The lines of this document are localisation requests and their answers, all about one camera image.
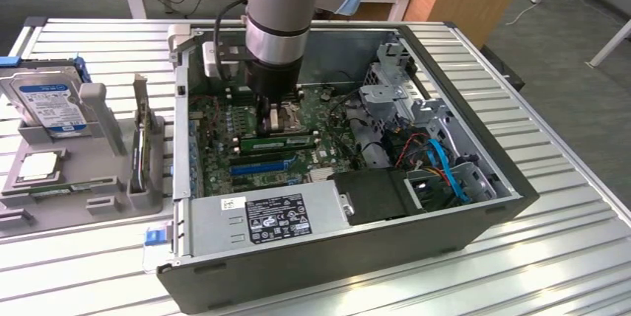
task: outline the blue latch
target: blue latch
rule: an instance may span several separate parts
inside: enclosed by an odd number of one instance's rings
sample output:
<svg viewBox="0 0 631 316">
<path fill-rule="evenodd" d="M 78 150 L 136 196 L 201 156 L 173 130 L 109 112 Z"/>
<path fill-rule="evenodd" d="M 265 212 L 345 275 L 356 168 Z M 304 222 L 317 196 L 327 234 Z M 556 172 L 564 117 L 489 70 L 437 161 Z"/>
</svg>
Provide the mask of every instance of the blue latch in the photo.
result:
<svg viewBox="0 0 631 316">
<path fill-rule="evenodd" d="M 145 246 L 156 246 L 158 244 L 165 244 L 166 239 L 166 227 L 160 230 L 146 230 L 145 232 Z"/>
<path fill-rule="evenodd" d="M 18 56 L 0 56 L 0 67 L 17 67 L 20 62 Z"/>
</svg>

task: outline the white cable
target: white cable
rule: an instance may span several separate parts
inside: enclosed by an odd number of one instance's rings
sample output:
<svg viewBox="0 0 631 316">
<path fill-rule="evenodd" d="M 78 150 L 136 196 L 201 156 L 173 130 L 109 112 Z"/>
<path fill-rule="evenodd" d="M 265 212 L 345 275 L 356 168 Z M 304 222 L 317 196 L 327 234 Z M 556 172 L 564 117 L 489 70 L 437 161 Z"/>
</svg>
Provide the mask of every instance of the white cable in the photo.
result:
<svg viewBox="0 0 631 316">
<path fill-rule="evenodd" d="M 523 10 L 523 11 L 519 13 L 519 15 L 516 15 L 516 17 L 515 17 L 515 19 L 512 20 L 512 22 L 504 23 L 504 26 L 512 26 L 512 25 L 519 21 L 519 19 L 521 18 L 523 14 L 524 14 L 525 12 L 528 12 L 529 10 L 532 10 L 532 9 L 536 7 L 536 5 L 540 4 L 540 3 L 541 3 L 541 2 L 533 4 L 533 5 L 529 6 L 525 10 Z"/>
<path fill-rule="evenodd" d="M 504 23 L 504 26 L 512 26 L 512 25 L 519 21 L 519 19 L 521 18 L 523 14 L 524 14 L 525 12 L 528 12 L 529 10 L 532 10 L 532 9 L 536 7 L 537 4 L 540 4 L 540 2 L 536 3 L 536 4 L 533 4 L 532 6 L 529 6 L 525 10 L 523 10 L 523 11 L 519 13 L 519 15 L 516 15 L 516 17 L 515 17 L 515 19 L 512 20 L 512 22 Z"/>
</svg>

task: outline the white sticker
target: white sticker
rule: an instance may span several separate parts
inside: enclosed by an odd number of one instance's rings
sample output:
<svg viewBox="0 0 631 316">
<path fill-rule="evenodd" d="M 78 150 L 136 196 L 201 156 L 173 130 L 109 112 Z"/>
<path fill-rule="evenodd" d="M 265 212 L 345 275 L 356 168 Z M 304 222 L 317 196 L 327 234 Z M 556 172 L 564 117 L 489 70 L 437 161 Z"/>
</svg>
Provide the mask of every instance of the white sticker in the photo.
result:
<svg viewBox="0 0 631 316">
<path fill-rule="evenodd" d="M 85 189 L 89 189 L 89 187 L 92 187 L 92 183 L 80 183 L 77 185 L 70 185 L 69 186 L 72 188 L 72 190 L 77 191 L 77 190 L 85 190 Z"/>
<path fill-rule="evenodd" d="M 306 223 L 306 222 L 302 223 L 302 224 L 297 224 L 297 225 L 294 225 L 294 226 L 296 226 L 296 227 L 294 227 L 296 230 L 308 229 L 308 223 Z"/>
<path fill-rule="evenodd" d="M 45 192 L 30 193 L 30 196 L 57 196 L 60 194 L 69 194 L 69 189 L 46 190 Z"/>
<path fill-rule="evenodd" d="M 245 207 L 245 197 L 221 199 L 221 210 L 242 209 Z"/>
<path fill-rule="evenodd" d="M 309 141 L 308 137 L 288 137 L 286 145 L 308 144 L 308 141 Z"/>
<path fill-rule="evenodd" d="M 41 125 L 60 133 L 85 128 L 85 119 L 66 85 L 20 86 L 24 103 Z"/>
<path fill-rule="evenodd" d="M 252 148 L 281 148 L 285 146 L 281 142 L 270 142 L 269 144 L 256 144 Z"/>
</svg>

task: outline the hard drive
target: hard drive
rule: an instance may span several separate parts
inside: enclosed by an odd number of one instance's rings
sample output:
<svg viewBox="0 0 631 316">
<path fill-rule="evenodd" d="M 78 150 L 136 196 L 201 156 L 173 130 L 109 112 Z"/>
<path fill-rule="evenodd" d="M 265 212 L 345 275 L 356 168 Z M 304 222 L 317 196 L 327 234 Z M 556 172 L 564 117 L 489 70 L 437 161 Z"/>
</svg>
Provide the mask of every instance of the hard drive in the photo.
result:
<svg viewBox="0 0 631 316">
<path fill-rule="evenodd" d="M 53 138 L 89 135 L 96 120 L 78 100 L 89 81 L 81 58 L 68 61 L 21 61 L 0 68 L 0 87 L 26 126 L 42 126 Z"/>
</svg>

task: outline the red wire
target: red wire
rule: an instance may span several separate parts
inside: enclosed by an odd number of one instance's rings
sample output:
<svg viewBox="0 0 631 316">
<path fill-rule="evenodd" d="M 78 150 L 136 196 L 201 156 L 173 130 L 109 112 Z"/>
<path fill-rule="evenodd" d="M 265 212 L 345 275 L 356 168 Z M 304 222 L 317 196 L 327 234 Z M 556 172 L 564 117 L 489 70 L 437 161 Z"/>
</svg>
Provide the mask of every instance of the red wire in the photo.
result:
<svg viewBox="0 0 631 316">
<path fill-rule="evenodd" d="M 405 151 L 407 151 L 407 148 L 409 147 L 409 144 L 412 143 L 412 139 L 415 137 L 417 137 L 419 135 L 423 135 L 423 136 L 428 136 L 425 133 L 415 133 L 409 136 L 409 138 L 407 139 L 405 141 L 405 146 L 403 146 L 403 151 L 401 151 L 401 154 L 399 155 L 399 159 L 396 160 L 396 165 L 395 167 L 399 166 L 399 164 L 401 163 L 401 160 L 403 160 L 403 156 L 405 155 Z"/>
<path fill-rule="evenodd" d="M 444 175 L 444 172 L 439 169 L 435 170 L 440 176 L 443 177 L 444 181 L 447 182 L 447 186 L 451 187 L 451 183 L 449 183 L 449 180 L 447 179 L 447 176 Z"/>
</svg>

